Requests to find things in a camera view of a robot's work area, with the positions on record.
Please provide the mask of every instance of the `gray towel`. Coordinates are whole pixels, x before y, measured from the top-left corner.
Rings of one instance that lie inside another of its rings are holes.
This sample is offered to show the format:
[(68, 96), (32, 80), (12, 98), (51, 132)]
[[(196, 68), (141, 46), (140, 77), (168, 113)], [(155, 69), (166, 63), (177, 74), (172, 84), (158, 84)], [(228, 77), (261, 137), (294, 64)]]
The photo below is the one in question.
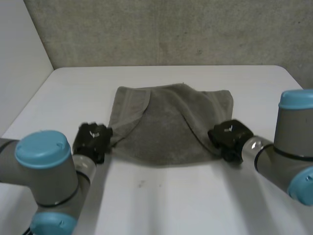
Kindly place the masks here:
[(231, 119), (229, 91), (198, 92), (185, 84), (117, 89), (109, 126), (114, 152), (149, 165), (216, 159), (207, 131)]

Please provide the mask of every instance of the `white table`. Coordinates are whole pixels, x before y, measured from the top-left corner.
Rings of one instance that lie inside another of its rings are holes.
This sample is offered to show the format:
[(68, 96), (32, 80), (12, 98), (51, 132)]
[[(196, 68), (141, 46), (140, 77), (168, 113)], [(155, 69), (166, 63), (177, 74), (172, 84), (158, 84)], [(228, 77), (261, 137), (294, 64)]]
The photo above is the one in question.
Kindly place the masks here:
[[(233, 117), (270, 140), (281, 92), (300, 88), (276, 66), (63, 68), (51, 74), (3, 137), (54, 129), (72, 144), (81, 122), (108, 124), (119, 86), (180, 82), (197, 90), (230, 90)], [(313, 234), (313, 210), (247, 166), (237, 170), (216, 161), (150, 168), (110, 159), (97, 171), (75, 235)], [(0, 234), (21, 234), (35, 210), (28, 189), (0, 185)]]

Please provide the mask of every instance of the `black band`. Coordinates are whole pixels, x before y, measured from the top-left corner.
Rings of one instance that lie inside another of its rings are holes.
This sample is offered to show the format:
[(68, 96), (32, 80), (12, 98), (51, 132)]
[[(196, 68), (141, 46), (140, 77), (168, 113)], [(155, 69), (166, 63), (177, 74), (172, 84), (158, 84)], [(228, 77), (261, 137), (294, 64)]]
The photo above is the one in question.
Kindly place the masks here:
[(10, 143), (13, 143), (13, 142), (15, 142), (15, 140), (11, 140), (11, 141), (5, 142), (3, 145), (1, 145), (1, 147), (0, 147), (0, 154)]
[(37, 202), (37, 205), (40, 206), (40, 207), (45, 207), (45, 208), (51, 208), (51, 207), (56, 207), (56, 206), (62, 205), (64, 203), (68, 202), (70, 199), (72, 199), (76, 195), (76, 193), (78, 191), (78, 188), (79, 188), (79, 185), (77, 184), (77, 187), (76, 187), (75, 191), (67, 199), (65, 199), (63, 201), (56, 202), (53, 205), (43, 205), (43, 204), (40, 204), (40, 203)]
[(91, 184), (90, 179), (88, 178), (87, 175), (85, 175), (84, 173), (80, 172), (80, 171), (76, 171), (76, 174), (81, 175), (82, 177), (84, 177), (89, 184)]
[(254, 168), (256, 169), (257, 172), (259, 172), (259, 171), (258, 171), (258, 160), (259, 160), (259, 156), (261, 155), (261, 153), (262, 153), (265, 149), (267, 149), (268, 147), (271, 147), (271, 146), (273, 146), (272, 143), (271, 143), (271, 144), (268, 144), (268, 145), (265, 145), (265, 146), (258, 152), (258, 154), (255, 156), (255, 159), (254, 159)]
[(274, 147), (275, 153), (278, 153), (279, 155), (282, 155), (286, 158), (294, 159), (294, 160), (300, 160), (305, 162), (313, 162), (313, 157), (307, 157), (307, 156), (300, 156), (300, 155), (294, 155), (291, 153), (286, 153), (276, 147)]
[(33, 235), (33, 233), (31, 232), (30, 228), (28, 228), (23, 235)]

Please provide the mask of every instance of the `cable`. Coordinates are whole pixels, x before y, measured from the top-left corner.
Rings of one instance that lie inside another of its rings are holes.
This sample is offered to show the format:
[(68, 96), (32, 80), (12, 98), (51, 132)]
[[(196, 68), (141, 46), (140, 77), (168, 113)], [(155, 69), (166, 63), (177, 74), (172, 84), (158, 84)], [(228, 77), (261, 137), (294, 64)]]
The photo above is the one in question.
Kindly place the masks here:
[(34, 235), (33, 232), (30, 230), (30, 228), (28, 228), (25, 233), (23, 233), (22, 235)]

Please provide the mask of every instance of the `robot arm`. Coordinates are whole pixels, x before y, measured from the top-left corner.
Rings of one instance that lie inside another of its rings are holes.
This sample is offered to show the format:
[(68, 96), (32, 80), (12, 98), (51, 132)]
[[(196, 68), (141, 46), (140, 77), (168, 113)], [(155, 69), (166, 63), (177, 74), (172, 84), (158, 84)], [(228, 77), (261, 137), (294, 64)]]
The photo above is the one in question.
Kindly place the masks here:
[(313, 91), (282, 93), (274, 143), (237, 120), (216, 125), (208, 135), (227, 162), (247, 162), (291, 198), (313, 205)]
[(72, 234), (111, 136), (112, 129), (104, 125), (82, 124), (73, 156), (57, 131), (20, 141), (0, 139), (0, 181), (29, 187), (38, 205), (30, 225), (33, 234)]

